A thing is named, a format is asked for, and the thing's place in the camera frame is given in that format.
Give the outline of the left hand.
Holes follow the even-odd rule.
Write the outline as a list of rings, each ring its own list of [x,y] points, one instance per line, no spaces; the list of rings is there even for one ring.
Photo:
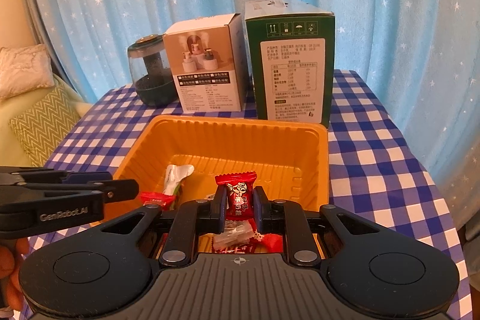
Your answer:
[[[19,269],[24,261],[23,255],[29,251],[27,238],[18,239],[14,250],[1,246],[1,280],[7,280],[5,297],[7,305],[16,311],[21,311],[24,295],[20,289]]]

